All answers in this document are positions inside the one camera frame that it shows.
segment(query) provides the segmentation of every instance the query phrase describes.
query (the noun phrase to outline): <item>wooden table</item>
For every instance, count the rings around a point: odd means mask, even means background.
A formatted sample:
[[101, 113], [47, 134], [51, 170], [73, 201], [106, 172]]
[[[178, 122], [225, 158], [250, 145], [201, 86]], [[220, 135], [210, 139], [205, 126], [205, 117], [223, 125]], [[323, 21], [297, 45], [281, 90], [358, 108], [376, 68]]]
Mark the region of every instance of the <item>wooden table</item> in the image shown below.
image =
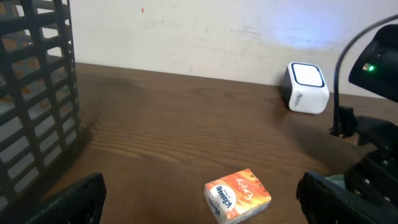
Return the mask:
[[[102, 172], [101, 223], [216, 223], [203, 185], [245, 168], [272, 195], [245, 223], [307, 223], [295, 198], [304, 172], [340, 174], [373, 149], [328, 134], [332, 97], [310, 115], [289, 111], [276, 86], [87, 64], [77, 72], [84, 145], [49, 194]], [[387, 100], [343, 95], [341, 104], [397, 122]]]

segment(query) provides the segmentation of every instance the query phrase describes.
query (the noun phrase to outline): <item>white wall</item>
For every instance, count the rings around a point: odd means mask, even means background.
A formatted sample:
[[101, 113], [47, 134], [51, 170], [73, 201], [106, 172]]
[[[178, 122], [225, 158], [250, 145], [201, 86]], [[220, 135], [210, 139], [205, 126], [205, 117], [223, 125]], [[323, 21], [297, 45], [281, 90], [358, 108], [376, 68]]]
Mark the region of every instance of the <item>white wall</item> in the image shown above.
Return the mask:
[[[318, 65], [333, 90], [340, 51], [398, 13], [397, 0], [70, 0], [77, 62], [276, 85], [291, 61]], [[374, 33], [358, 42], [341, 92]]]

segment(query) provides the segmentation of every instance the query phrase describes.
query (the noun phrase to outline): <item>black plastic part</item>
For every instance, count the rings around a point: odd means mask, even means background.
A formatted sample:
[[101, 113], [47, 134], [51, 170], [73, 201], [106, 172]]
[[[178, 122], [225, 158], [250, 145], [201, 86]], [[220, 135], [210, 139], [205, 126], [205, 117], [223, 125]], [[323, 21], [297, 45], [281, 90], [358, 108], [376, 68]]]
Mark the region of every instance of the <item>black plastic part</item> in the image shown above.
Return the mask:
[[395, 207], [386, 210], [342, 189], [314, 172], [306, 172], [297, 186], [297, 199], [309, 224], [393, 224]]
[[356, 132], [360, 138], [374, 144], [385, 158], [397, 159], [398, 127], [389, 121], [357, 116]]
[[[67, 143], [67, 137], [76, 133], [80, 135], [79, 117], [78, 117], [78, 102], [77, 102], [77, 86], [76, 86], [76, 70], [75, 70], [75, 56], [73, 50], [72, 39], [72, 23], [70, 17], [70, 4], [63, 4], [62, 0], [53, 1], [36, 1], [36, 0], [7, 0], [0, 1], [1, 6], [5, 7], [7, 11], [15, 11], [15, 6], [21, 6], [24, 11], [24, 16], [12, 17], [9, 14], [0, 15], [0, 37], [11, 38], [18, 46], [23, 46], [15, 50], [7, 50], [7, 45], [0, 40], [0, 76], [4, 78], [5, 85], [0, 86], [0, 98], [9, 95], [15, 104], [15, 107], [5, 114], [0, 114], [0, 124], [8, 122], [10, 119], [18, 117], [21, 122], [22, 128], [9, 138], [0, 142], [0, 152], [5, 150], [12, 143], [16, 142], [21, 137], [25, 136], [29, 142], [27, 147], [21, 155], [31, 153], [34, 156], [34, 161], [21, 172], [16, 178], [12, 179], [8, 176], [7, 170], [19, 162], [16, 158], [7, 163], [0, 161], [0, 196], [7, 198], [7, 207], [0, 210], [2, 215], [6, 210], [13, 205], [13, 203], [21, 198], [21, 196], [29, 189], [29, 187], [42, 176], [46, 171], [51, 168], [52, 164], [48, 167], [44, 164], [44, 158], [52, 150], [60, 146], [61, 153], [57, 156], [56, 160], [62, 159], [67, 151], [71, 149], [71, 145]], [[38, 13], [38, 8], [50, 10], [52, 12]], [[58, 36], [45, 39], [43, 38], [42, 28], [52, 27], [56, 24], [58, 26]], [[25, 30], [29, 30], [29, 39], [31, 43], [23, 45], [27, 34]], [[51, 56], [48, 50], [59, 47], [62, 51], [62, 57]], [[30, 72], [23, 77], [17, 77], [14, 71], [13, 64], [15, 62], [26, 63], [30, 57], [36, 57], [40, 65], [39, 69]], [[58, 83], [54, 83], [51, 78], [51, 73], [58, 68], [64, 67], [67, 77]], [[35, 80], [42, 79], [45, 83], [45, 90], [29, 99], [24, 99], [21, 88]], [[62, 100], [57, 100], [56, 92], [63, 86], [67, 86], [70, 94]], [[47, 113], [31, 119], [29, 116], [29, 108], [48, 99], [51, 107]], [[73, 109], [65, 116], [60, 116], [60, 109], [66, 103], [71, 103]], [[35, 127], [52, 116], [54, 125], [46, 130], [41, 136], [35, 133]], [[73, 118], [75, 124], [68, 130], [63, 130], [63, 123]], [[45, 152], [40, 151], [40, 143], [49, 137], [52, 133], [58, 134], [58, 139], [52, 144]], [[20, 181], [27, 172], [37, 169], [38, 175], [36, 178], [21, 192], [16, 192], [14, 186]]]
[[345, 173], [346, 188], [380, 207], [398, 206], [398, 169], [395, 159], [373, 151]]
[[339, 112], [340, 122], [335, 119], [333, 121], [333, 127], [329, 129], [329, 133], [339, 138], [350, 137], [354, 134], [358, 125], [354, 115], [354, 109], [347, 106], [340, 106]]
[[[365, 64], [374, 66], [366, 69]], [[355, 62], [349, 82], [398, 103], [398, 24], [381, 28]]]
[[280, 84], [280, 94], [285, 103], [285, 106], [289, 108], [290, 97], [292, 97], [292, 81], [290, 80], [289, 68], [286, 68], [284, 78]]
[[358, 138], [356, 140], [356, 145], [363, 146], [363, 145], [366, 145], [367, 143], [369, 143], [369, 141], [366, 138], [364, 138], [362, 135], [359, 134]]
[[50, 196], [31, 210], [4, 217], [0, 223], [98, 224], [105, 197], [103, 176], [94, 173]]

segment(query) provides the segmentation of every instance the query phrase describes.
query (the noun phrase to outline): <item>device logo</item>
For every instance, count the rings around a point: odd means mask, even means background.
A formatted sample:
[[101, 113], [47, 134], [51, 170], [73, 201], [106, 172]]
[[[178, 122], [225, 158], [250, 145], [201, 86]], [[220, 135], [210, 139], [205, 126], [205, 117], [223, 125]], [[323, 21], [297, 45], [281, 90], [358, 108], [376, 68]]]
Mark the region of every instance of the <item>device logo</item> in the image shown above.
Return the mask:
[[299, 105], [299, 102], [302, 97], [303, 97], [303, 95], [301, 93], [297, 92], [296, 101], [294, 102], [294, 107]]
[[231, 211], [236, 205], [236, 195], [231, 187], [218, 184], [210, 189], [213, 196], [213, 204], [221, 211]]

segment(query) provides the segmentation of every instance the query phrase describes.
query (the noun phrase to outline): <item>mesh panel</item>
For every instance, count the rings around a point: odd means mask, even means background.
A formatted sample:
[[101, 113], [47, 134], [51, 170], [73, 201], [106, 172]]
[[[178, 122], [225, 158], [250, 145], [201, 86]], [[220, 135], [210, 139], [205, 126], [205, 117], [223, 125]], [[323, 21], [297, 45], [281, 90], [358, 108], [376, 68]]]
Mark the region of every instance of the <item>mesh panel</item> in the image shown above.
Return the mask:
[[69, 1], [0, 1], [0, 213], [79, 133]]

